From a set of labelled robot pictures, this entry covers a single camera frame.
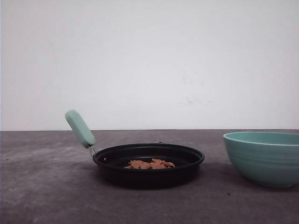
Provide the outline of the brown beef cubes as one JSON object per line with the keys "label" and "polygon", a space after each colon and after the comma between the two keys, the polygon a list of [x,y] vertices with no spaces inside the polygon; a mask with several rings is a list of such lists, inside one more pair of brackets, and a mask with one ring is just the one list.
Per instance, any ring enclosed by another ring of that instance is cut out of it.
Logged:
{"label": "brown beef cubes", "polygon": [[151,159],[150,162],[131,160],[125,168],[128,169],[165,169],[175,168],[175,164],[161,159]]}

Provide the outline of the black frying pan teal handle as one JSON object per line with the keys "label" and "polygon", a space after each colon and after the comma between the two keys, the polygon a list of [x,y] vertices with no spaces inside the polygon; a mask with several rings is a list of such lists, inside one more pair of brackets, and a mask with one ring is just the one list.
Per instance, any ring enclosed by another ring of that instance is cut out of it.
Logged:
{"label": "black frying pan teal handle", "polygon": [[95,137],[75,110],[65,119],[84,148],[89,149],[100,176],[134,189],[159,189],[188,183],[199,174],[204,154],[194,148],[166,143],[135,143],[96,150]]}

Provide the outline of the teal ceramic bowl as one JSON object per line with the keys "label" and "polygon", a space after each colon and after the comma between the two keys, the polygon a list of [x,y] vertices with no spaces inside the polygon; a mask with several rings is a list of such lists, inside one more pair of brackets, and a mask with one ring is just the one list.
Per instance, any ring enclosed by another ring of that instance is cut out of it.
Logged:
{"label": "teal ceramic bowl", "polygon": [[298,134],[233,132],[223,138],[230,162],[246,178],[276,188],[299,182]]}

